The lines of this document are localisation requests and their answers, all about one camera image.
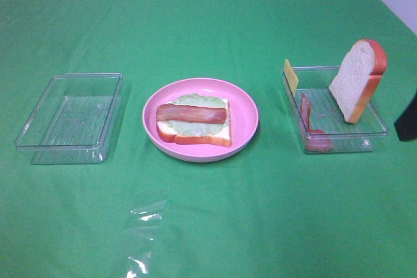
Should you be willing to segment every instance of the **bread slice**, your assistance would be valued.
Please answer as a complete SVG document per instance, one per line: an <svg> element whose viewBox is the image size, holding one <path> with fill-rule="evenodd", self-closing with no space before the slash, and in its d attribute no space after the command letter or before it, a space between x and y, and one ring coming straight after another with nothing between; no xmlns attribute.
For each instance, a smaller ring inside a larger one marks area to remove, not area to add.
<svg viewBox="0 0 417 278"><path fill-rule="evenodd" d="M387 67L382 46L374 39L356 42L329 86L348 123L356 124Z"/></svg>
<svg viewBox="0 0 417 278"><path fill-rule="evenodd" d="M228 99L217 98L217 101L221 100L223 102L223 107L226 108L227 118L224 124L206 124L206 123L191 123L183 122L178 120L169 120L169 121L157 121L156 128L158 135L161 140L167 143L176 143L179 145L198 145L198 144L210 144L230 147L232 144L231 140L231 116L230 116L230 107ZM212 104L204 104L204 101L199 101L199 104L188 103L187 101L183 102L174 100L176 104L188 104L196 106L211 106Z"/></svg>

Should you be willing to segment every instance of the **green tablecloth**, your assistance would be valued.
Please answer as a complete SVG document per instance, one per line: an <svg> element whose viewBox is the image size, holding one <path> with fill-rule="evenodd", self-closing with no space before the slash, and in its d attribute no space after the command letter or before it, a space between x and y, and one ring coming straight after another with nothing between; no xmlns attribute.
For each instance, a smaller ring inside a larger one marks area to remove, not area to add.
<svg viewBox="0 0 417 278"><path fill-rule="evenodd" d="M339 64L377 39L373 103L390 127L370 153L307 155L281 69ZM144 192L167 191L149 277L416 277L417 142L393 123L414 93L417 38L379 0L0 0L0 272L110 277ZM100 165L31 165L14 140L54 74L121 72L119 140ZM187 163L141 124L187 77L246 90L260 127L240 153Z"/></svg>

